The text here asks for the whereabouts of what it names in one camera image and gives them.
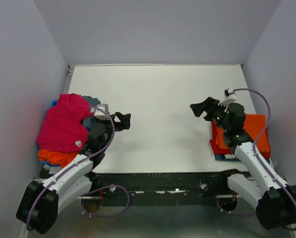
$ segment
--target red cloth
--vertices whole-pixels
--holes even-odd
[[[57,104],[48,109],[37,143],[40,149],[53,152],[79,151],[89,131],[81,121],[93,115],[89,103],[77,94],[61,94]]]
[[[216,145],[217,126],[216,126],[215,122],[213,122],[213,121],[212,121],[212,135],[213,135],[213,139],[211,139],[209,141],[209,143],[211,144],[214,154],[216,154],[216,155],[230,155],[230,154],[232,154],[230,149],[228,149],[228,150],[220,149],[219,146]],[[270,153],[261,153],[261,155],[265,159],[270,159]]]

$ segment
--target orange cloth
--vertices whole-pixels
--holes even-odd
[[[60,164],[61,168],[68,165],[78,155],[78,151],[74,152],[52,152],[45,149],[41,149],[38,152],[38,158],[40,161],[48,161],[51,165]]]
[[[247,131],[247,133],[251,136],[253,140],[255,140],[265,125],[265,115],[246,114],[243,129]],[[224,131],[217,127],[216,144],[219,146],[220,149],[228,149],[223,140],[223,133]],[[260,153],[270,153],[270,146],[266,131],[264,131],[261,137],[259,138],[257,142],[257,147]]]

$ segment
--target pink cloth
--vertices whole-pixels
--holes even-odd
[[[89,131],[81,121],[91,117],[89,103],[77,94],[61,94],[57,104],[48,109],[37,142],[40,149],[73,152],[83,148]]]

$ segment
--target tabletop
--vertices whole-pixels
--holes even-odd
[[[95,172],[186,173],[247,171],[215,160],[210,122],[189,107],[246,87],[240,65],[94,65],[74,68],[68,92],[98,98],[111,114],[131,113],[130,130],[116,133]],[[237,102],[255,114],[248,92],[238,92]]]

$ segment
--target gray cloth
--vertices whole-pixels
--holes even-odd
[[[91,105],[91,106],[97,106],[100,104],[100,101],[98,98],[92,98],[90,96],[83,96],[83,98]],[[96,123],[96,119],[94,117],[89,117],[83,120],[83,126],[90,130],[90,127]]]

